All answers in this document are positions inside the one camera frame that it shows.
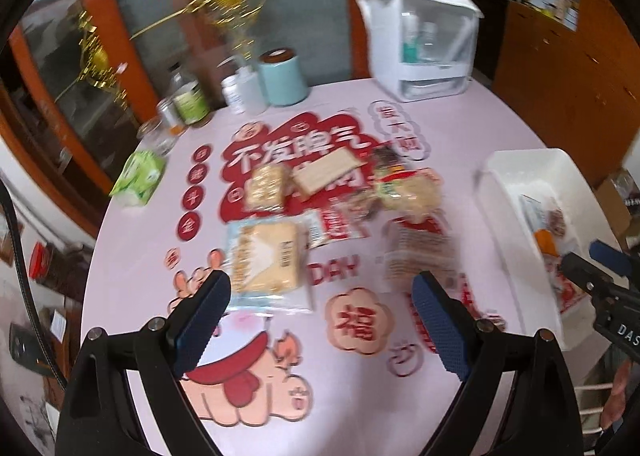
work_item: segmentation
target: black cable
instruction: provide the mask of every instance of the black cable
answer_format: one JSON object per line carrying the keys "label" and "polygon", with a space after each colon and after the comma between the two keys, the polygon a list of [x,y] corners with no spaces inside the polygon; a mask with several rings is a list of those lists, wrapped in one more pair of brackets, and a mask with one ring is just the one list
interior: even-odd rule
{"label": "black cable", "polygon": [[33,295],[31,294],[31,287],[29,286],[29,278],[27,277],[27,267],[24,264],[24,254],[22,252],[22,243],[20,242],[20,231],[18,230],[18,218],[15,216],[14,202],[11,200],[11,195],[5,187],[4,183],[0,179],[0,205],[4,211],[4,217],[9,227],[9,235],[11,236],[11,243],[14,246],[14,260],[15,271],[18,274],[18,283],[20,284],[20,291],[22,292],[22,300],[24,306],[27,309],[27,315],[31,327],[36,334],[40,349],[44,354],[44,358],[47,364],[51,368],[56,380],[60,384],[63,391],[66,390],[66,378],[60,371],[60,367],[56,363],[56,357],[51,350],[51,346],[45,341],[44,331],[42,330],[42,324],[38,318],[36,312],[36,305],[33,302]]}

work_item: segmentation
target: blue canister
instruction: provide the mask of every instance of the blue canister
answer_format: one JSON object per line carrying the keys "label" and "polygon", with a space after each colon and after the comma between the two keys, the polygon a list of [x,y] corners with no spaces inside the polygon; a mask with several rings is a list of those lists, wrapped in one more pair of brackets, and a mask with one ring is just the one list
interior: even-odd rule
{"label": "blue canister", "polygon": [[298,56],[291,48],[277,48],[260,55],[258,71],[271,106],[291,106],[309,94]]}

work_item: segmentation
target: blue gripper pad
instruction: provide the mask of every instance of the blue gripper pad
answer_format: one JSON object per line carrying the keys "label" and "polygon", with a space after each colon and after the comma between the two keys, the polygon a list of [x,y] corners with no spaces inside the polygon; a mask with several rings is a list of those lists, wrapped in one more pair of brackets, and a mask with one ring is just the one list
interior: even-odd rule
{"label": "blue gripper pad", "polygon": [[471,372],[476,341],[474,320],[460,301],[450,298],[431,272],[414,277],[412,300],[448,372],[464,382]]}
{"label": "blue gripper pad", "polygon": [[612,272],[621,277],[629,277],[633,275],[633,265],[628,255],[620,252],[618,249],[603,243],[600,240],[591,242],[589,246],[589,255],[591,259],[606,266]]}
{"label": "blue gripper pad", "polygon": [[191,298],[184,299],[169,315],[176,328],[169,328],[167,340],[174,346],[174,375],[181,378],[194,370],[231,299],[229,276],[214,270]]}

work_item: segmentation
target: red cap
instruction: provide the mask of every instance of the red cap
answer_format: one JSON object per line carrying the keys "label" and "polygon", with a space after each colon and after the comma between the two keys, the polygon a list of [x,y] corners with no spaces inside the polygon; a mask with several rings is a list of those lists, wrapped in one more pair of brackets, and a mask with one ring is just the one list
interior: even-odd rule
{"label": "red cap", "polygon": [[29,277],[31,279],[39,279],[44,276],[49,269],[49,252],[47,247],[41,242],[37,242],[31,253],[31,261],[29,262]]}

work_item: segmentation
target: white plastic bin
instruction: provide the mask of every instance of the white plastic bin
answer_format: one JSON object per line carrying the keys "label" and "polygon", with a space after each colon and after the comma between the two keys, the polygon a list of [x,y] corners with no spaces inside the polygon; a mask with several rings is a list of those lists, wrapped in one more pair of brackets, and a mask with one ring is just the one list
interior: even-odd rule
{"label": "white plastic bin", "polygon": [[593,332],[595,311],[585,296],[563,314],[558,311],[540,250],[526,223],[520,195],[553,197],[578,243],[578,254],[607,272],[620,286],[628,282],[589,256],[601,240],[618,248],[593,192],[569,155],[561,149],[497,151],[486,161],[477,187],[478,201],[500,249],[517,301],[524,334],[548,328],[569,351]]}
{"label": "white plastic bin", "polygon": [[482,17],[470,0],[356,1],[369,35],[369,70],[396,99],[466,89]]}

